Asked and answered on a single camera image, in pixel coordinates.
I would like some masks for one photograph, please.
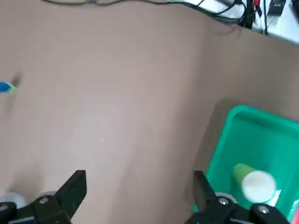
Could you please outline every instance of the cable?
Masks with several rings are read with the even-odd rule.
[[[197,6],[200,6],[200,4],[203,3],[203,2],[204,2],[204,0],[201,0],[201,1],[197,4]]]
[[[90,4],[91,1],[86,0],[83,2],[62,2],[62,1],[52,1],[52,0],[42,0],[44,2],[50,3],[50,4],[55,4],[55,5],[61,5],[61,6],[82,6],[86,4]]]
[[[274,16],[273,19],[269,22],[269,24],[266,26],[266,28],[268,29],[269,26],[274,22],[274,20],[277,18],[277,16]]]
[[[264,22],[265,22],[265,35],[268,36],[266,0],[263,0],[263,14],[264,14]]]
[[[87,4],[94,4],[94,5],[99,6],[99,7],[110,6],[110,5],[118,4],[118,3],[121,3],[121,2],[127,2],[127,1],[141,1],[141,2],[146,2],[146,3],[150,3],[150,4],[154,4],[154,5],[173,5],[173,4],[177,4],[177,5],[183,5],[183,6],[192,8],[196,11],[202,12],[206,15],[211,16],[212,18],[214,18],[214,19],[216,19],[217,21],[220,21],[220,22],[223,22],[223,23],[237,23],[237,24],[242,21],[242,19],[244,18],[245,14],[246,14],[246,6],[241,0],[235,0],[234,3],[231,6],[224,9],[223,11],[220,11],[220,12],[217,12],[217,13],[213,13],[213,12],[210,12],[208,10],[203,9],[202,7],[199,7],[199,5],[204,0],[201,0],[201,2],[198,5],[194,5],[190,2],[185,2],[185,1],[164,1],[164,2],[159,2],[159,1],[153,1],[153,0],[114,0],[114,1],[105,2],[105,3],[98,2],[97,0],[85,0],[85,1],[81,1],[81,2],[63,2],[63,1],[55,1],[55,0],[41,0],[41,1],[46,2],[46,3],[50,3],[50,4],[61,5],[61,6],[83,6],[83,5],[87,5]],[[240,18],[229,18],[229,17],[221,15],[222,13],[230,10],[236,4],[243,5],[243,7],[244,7],[244,13]]]

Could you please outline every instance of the blue marker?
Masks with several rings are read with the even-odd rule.
[[[13,93],[15,90],[16,87],[11,83],[0,82],[0,92]]]

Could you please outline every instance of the green plastic bin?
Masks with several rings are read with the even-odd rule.
[[[215,192],[231,194],[249,209],[252,203],[244,198],[233,177],[233,168],[238,163],[275,178],[276,192],[266,203],[291,221],[299,202],[299,124],[249,106],[234,107],[206,177]]]

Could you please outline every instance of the beige table surface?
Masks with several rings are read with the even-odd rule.
[[[231,105],[299,120],[298,58],[186,7],[2,0],[0,77],[22,80],[0,96],[0,191],[31,200],[86,169],[75,224],[181,224]]]

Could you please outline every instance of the white surface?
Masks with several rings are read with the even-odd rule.
[[[197,5],[201,0],[185,0],[192,4]],[[269,10],[271,0],[266,0],[266,11]],[[212,12],[219,12],[227,8],[227,5],[220,3],[217,0],[204,0],[201,5],[206,10]],[[260,0],[260,8],[263,12],[263,0]],[[243,6],[234,6],[231,10],[224,13],[223,15],[239,18],[243,14]],[[271,18],[268,18],[267,23],[271,23]],[[252,29],[256,32],[261,32],[265,30],[264,23],[264,13],[259,17],[256,13],[256,21],[253,23]],[[268,33],[270,36],[273,36],[278,39],[284,39],[289,42],[299,44],[299,20],[295,17],[295,14],[292,10],[292,0],[286,0],[285,7],[283,9],[282,15],[277,18],[277,23],[272,22],[268,26]]]
[[[266,0],[266,9],[269,10],[269,4],[271,0]],[[263,1],[260,2],[260,7],[263,11]],[[264,25],[264,14],[261,17],[262,27]],[[285,39],[292,43],[299,44],[299,22],[292,10],[292,0],[286,0],[285,7],[280,17],[278,17],[277,23],[272,23],[268,27],[268,33],[270,36],[277,37],[279,39]]]
[[[254,171],[244,177],[241,188],[247,200],[262,203],[272,198],[276,190],[276,182],[270,174]]]

